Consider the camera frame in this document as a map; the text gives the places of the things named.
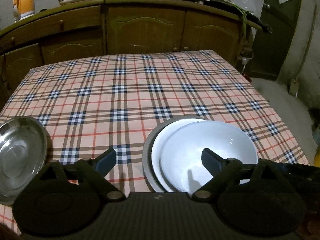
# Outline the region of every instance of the orange kettle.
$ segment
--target orange kettle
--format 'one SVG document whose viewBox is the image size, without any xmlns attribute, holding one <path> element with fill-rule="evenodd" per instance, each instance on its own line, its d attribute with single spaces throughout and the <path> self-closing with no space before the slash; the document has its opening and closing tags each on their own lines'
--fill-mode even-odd
<svg viewBox="0 0 320 240">
<path fill-rule="evenodd" d="M 35 14 L 35 0 L 13 0 L 14 22 Z"/>
</svg>

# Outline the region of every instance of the stainless steel bowl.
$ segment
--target stainless steel bowl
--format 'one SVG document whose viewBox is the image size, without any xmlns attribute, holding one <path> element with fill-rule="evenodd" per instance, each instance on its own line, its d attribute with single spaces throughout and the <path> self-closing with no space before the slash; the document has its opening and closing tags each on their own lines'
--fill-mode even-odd
<svg viewBox="0 0 320 240">
<path fill-rule="evenodd" d="M 0 127 L 0 204 L 13 204 L 41 170 L 46 155 L 47 136 L 38 120 L 19 116 Z"/>
</svg>

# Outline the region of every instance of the yellow object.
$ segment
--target yellow object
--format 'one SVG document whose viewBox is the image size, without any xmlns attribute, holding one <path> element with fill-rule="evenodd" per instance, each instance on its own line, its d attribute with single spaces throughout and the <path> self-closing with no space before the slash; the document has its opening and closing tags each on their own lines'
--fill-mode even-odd
<svg viewBox="0 0 320 240">
<path fill-rule="evenodd" d="M 35 0 L 13 0 L 15 22 L 35 14 Z"/>
<path fill-rule="evenodd" d="M 315 158 L 313 159 L 313 166 L 320 167 L 320 148 L 318 149 Z"/>
</svg>

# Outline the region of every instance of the green door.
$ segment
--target green door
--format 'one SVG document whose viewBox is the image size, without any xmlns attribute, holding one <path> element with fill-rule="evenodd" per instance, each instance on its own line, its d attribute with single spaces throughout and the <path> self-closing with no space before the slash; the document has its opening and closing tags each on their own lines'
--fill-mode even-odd
<svg viewBox="0 0 320 240">
<path fill-rule="evenodd" d="M 248 64 L 249 75 L 276 80 L 289 51 L 296 29 L 301 0 L 264 0 L 261 20 L 273 29 L 271 34 L 257 31 L 254 57 Z"/>
</svg>

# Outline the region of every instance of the plaid tablecloth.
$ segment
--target plaid tablecloth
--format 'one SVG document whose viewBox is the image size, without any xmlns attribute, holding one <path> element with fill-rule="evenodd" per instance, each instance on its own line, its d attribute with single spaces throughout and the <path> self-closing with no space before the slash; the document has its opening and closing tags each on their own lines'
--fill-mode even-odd
<svg viewBox="0 0 320 240">
<path fill-rule="evenodd" d="M 260 158 L 308 164 L 268 102 L 211 50 L 113 55 L 30 70 L 0 114 L 0 122 L 31 115 L 52 140 L 49 158 L 74 163 L 109 147 L 117 164 L 106 176 L 126 195 L 149 191 L 141 153 L 148 134 L 175 115 L 198 115 L 246 132 Z M 17 231 L 11 208 L 0 222 Z"/>
</svg>

